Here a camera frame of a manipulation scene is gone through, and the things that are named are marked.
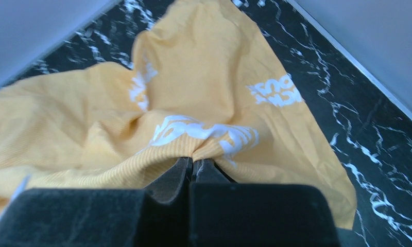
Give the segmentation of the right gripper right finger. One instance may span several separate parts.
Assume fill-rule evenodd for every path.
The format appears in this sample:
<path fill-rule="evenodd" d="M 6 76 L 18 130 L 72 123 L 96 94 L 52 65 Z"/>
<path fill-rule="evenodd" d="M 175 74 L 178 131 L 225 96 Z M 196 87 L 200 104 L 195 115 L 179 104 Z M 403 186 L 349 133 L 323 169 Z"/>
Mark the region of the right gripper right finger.
<path fill-rule="evenodd" d="M 232 183 L 211 159 L 194 162 L 192 179 L 191 246 L 340 246 L 313 186 Z"/>

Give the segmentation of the blue and yellow pillowcase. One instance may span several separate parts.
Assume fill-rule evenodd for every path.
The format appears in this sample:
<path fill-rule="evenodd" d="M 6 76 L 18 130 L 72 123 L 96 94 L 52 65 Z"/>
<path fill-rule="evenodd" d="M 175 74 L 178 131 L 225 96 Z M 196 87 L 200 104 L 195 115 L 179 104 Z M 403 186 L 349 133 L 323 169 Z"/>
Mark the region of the blue and yellow pillowcase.
<path fill-rule="evenodd" d="M 28 188 L 142 188 L 178 157 L 240 183 L 305 184 L 353 227 L 355 189 L 257 24 L 231 1 L 175 1 L 104 62 L 0 90 L 0 212 Z"/>

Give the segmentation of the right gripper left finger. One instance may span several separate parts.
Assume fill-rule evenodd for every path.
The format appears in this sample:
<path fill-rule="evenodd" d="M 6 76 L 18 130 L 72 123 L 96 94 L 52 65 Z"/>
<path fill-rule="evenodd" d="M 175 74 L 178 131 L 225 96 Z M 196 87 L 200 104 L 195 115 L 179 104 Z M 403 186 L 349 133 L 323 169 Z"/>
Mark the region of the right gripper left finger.
<path fill-rule="evenodd" d="M 0 246 L 187 246 L 193 162 L 181 157 L 143 189 L 20 193 L 0 220 Z"/>

